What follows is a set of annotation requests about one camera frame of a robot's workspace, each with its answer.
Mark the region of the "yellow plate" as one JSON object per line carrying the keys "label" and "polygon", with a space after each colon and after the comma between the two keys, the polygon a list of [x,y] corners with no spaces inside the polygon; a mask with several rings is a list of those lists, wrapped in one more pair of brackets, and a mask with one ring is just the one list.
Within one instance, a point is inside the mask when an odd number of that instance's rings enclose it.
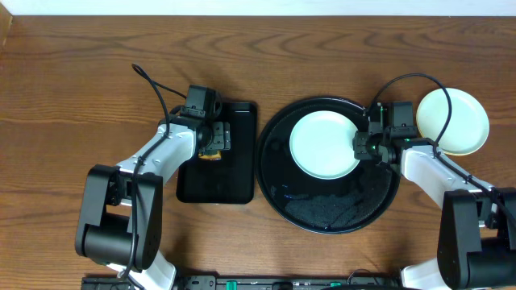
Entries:
{"label": "yellow plate", "polygon": [[456,156],[463,156],[463,155],[471,155],[472,153],[475,153],[478,149],[476,150],[456,150],[456,151],[453,151],[453,150],[448,150],[448,149],[445,149],[445,148],[440,148],[445,154],[447,155],[456,155]]}

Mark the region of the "green yellow sponge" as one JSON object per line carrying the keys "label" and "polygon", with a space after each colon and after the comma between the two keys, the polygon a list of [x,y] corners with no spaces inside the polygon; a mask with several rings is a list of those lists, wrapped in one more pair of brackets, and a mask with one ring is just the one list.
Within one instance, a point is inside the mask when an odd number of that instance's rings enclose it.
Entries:
{"label": "green yellow sponge", "polygon": [[211,152],[210,154],[199,154],[201,160],[220,160],[222,158],[221,151]]}

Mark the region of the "light green plate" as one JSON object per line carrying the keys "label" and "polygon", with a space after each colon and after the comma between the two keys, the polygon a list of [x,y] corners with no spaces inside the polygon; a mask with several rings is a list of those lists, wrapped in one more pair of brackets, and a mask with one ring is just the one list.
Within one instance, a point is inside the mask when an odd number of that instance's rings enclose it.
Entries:
{"label": "light green plate", "polygon": [[[480,149],[489,136],[489,118],[484,107],[469,93],[447,88],[452,114],[439,148],[448,150]],[[416,123],[422,137],[436,140],[447,120],[448,103],[444,91],[436,89],[419,103]]]}
{"label": "light green plate", "polygon": [[359,164],[352,146],[356,132],[356,125],[340,113],[329,110],[309,113],[291,131],[291,156],[312,177],[321,180],[344,177]]}

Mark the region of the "light green plate front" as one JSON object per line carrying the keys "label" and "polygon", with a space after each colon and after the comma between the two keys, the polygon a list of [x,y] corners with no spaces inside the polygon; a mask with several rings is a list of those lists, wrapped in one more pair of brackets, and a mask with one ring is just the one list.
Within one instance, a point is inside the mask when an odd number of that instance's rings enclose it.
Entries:
{"label": "light green plate front", "polygon": [[309,113],[291,131],[291,156],[312,177],[321,180],[344,177],[359,164],[352,146],[356,132],[356,125],[340,113],[329,110]]}

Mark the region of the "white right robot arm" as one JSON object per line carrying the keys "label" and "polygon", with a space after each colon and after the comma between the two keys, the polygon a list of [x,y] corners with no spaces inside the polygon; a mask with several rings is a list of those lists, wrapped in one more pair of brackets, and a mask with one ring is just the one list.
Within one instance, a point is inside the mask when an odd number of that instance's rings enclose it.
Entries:
{"label": "white right robot arm", "polygon": [[431,139],[357,132],[358,160],[415,183],[441,209],[434,259],[402,270],[408,288],[486,289],[515,284],[515,190],[496,188],[452,162]]}

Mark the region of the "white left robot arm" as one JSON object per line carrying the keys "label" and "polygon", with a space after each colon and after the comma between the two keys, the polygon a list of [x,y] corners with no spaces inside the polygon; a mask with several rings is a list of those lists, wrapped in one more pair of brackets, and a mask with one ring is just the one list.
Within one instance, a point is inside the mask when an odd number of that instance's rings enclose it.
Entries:
{"label": "white left robot arm", "polygon": [[115,166],[86,177],[75,250],[140,289],[170,289],[176,268],[160,253],[163,189],[186,161],[231,147],[228,122],[167,116],[156,134]]}

